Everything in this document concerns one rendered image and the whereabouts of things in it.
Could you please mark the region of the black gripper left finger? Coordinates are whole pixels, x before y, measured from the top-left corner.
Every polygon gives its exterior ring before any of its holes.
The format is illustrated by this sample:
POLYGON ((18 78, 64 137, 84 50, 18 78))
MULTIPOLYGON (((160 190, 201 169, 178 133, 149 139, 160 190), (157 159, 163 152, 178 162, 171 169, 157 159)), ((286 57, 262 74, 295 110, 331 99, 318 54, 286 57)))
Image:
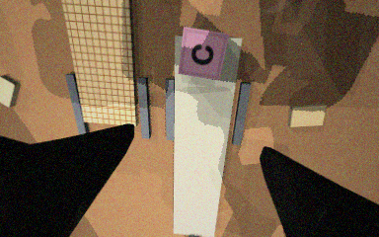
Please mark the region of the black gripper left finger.
POLYGON ((0 135, 9 237, 68 237, 126 154, 134 124, 29 144, 0 135))

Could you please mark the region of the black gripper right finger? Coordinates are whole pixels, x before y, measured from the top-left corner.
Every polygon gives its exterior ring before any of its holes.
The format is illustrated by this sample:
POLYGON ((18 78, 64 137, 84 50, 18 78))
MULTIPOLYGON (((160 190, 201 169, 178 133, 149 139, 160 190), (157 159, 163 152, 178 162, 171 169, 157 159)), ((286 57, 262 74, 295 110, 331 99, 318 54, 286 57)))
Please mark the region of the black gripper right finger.
POLYGON ((260 162, 286 237, 379 237, 379 204, 270 147, 260 162))

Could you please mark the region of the beige cube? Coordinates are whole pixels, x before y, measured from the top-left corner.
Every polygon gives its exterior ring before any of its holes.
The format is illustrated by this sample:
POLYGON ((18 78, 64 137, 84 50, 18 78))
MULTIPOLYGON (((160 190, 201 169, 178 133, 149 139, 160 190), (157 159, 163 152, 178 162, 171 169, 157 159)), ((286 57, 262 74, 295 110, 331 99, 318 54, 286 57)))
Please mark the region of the beige cube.
POLYGON ((6 107, 15 107, 21 84, 7 75, 0 76, 0 103, 6 107))

